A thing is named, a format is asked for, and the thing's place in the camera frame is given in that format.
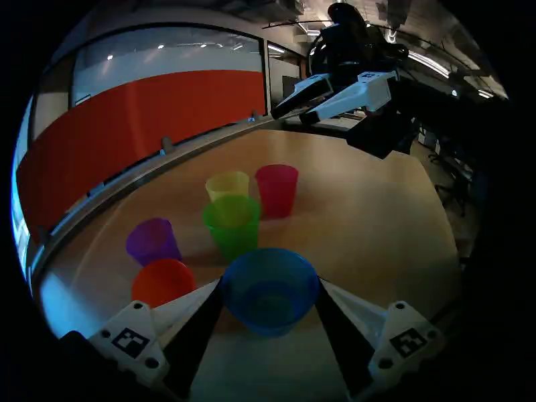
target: blue cup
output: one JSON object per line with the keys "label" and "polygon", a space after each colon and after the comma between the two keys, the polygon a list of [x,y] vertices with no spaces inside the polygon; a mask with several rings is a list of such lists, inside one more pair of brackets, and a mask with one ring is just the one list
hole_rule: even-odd
{"label": "blue cup", "polygon": [[220,289],[225,306],[251,331],[287,334],[315,304],[318,277],[301,255],[285,249],[258,249],[235,259]]}

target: plastic cup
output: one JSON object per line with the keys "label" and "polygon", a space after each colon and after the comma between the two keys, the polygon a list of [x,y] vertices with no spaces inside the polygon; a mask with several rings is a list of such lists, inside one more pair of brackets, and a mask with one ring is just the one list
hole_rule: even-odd
{"label": "plastic cup", "polygon": [[225,306],[251,331],[282,336],[318,297],[318,277],[302,256],[285,249],[258,249],[231,263],[220,283]]}
{"label": "plastic cup", "polygon": [[127,239],[127,252],[142,267],[159,259],[182,260],[172,224],[163,218],[149,219],[136,226]]}
{"label": "plastic cup", "polygon": [[203,221],[227,261],[257,248],[261,207],[252,198],[225,196],[207,205]]}
{"label": "plastic cup", "polygon": [[289,216],[296,195],[298,171],[288,165],[263,166],[255,174],[263,203],[263,216]]}
{"label": "plastic cup", "polygon": [[176,259],[161,259],[144,267],[134,279],[132,300],[152,308],[169,303],[196,289],[192,271]]}
{"label": "plastic cup", "polygon": [[249,176],[244,172],[225,172],[212,176],[206,181],[206,191],[210,201],[223,196],[249,195]]}

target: green cup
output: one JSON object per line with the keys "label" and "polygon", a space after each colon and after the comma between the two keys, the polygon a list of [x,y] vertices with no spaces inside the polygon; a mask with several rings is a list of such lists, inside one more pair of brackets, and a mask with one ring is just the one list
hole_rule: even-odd
{"label": "green cup", "polygon": [[261,207],[254,199],[223,196],[205,207],[203,221],[222,254],[231,262],[257,248],[260,215]]}

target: purple cup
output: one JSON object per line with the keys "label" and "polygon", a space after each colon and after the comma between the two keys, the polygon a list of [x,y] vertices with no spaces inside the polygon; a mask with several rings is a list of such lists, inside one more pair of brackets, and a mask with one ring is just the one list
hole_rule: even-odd
{"label": "purple cup", "polygon": [[182,260],[172,224],[163,218],[149,219],[136,226],[127,239],[127,252],[142,267],[159,259]]}

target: ceiling light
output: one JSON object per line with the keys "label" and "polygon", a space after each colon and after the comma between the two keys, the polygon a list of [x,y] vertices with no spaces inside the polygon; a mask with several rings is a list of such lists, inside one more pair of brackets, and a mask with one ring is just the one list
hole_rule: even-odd
{"label": "ceiling light", "polygon": [[490,94],[489,92],[486,92],[485,90],[481,90],[481,89],[478,90],[478,94],[482,98],[486,98],[486,99],[489,99],[489,98],[491,98],[493,96],[493,94]]}
{"label": "ceiling light", "polygon": [[424,64],[428,68],[431,68],[433,71],[437,72],[438,74],[441,74],[445,78],[448,78],[450,74],[449,70],[444,68],[441,64],[434,62],[431,58],[422,56],[421,54],[412,52],[411,50],[409,51],[409,54],[407,56],[412,60]]}
{"label": "ceiling light", "polygon": [[280,48],[278,48],[276,46],[268,45],[268,48],[272,49],[272,50],[275,50],[276,52],[279,52],[279,53],[285,53],[285,50],[280,49]]}

